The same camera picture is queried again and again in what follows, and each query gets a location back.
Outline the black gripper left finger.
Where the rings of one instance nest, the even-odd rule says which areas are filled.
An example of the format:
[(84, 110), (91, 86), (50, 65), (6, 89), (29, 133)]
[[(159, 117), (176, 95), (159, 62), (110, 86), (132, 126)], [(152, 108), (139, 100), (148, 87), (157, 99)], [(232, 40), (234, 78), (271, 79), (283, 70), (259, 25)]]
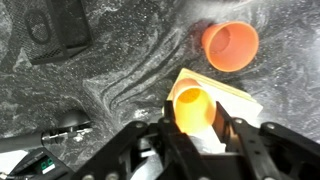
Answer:
[(165, 169), (161, 180), (212, 180), (212, 174), (188, 137), (175, 122), (172, 101), (164, 102), (164, 117), (161, 120), (161, 135), (165, 144)]

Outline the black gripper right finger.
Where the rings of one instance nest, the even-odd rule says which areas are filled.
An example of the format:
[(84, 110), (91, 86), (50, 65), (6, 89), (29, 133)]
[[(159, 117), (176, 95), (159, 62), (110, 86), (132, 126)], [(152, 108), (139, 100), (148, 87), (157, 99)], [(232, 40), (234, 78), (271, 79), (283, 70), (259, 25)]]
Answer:
[(280, 172), (253, 127), (242, 118), (231, 117), (219, 102), (213, 129), (227, 152), (244, 158), (254, 180), (280, 180)]

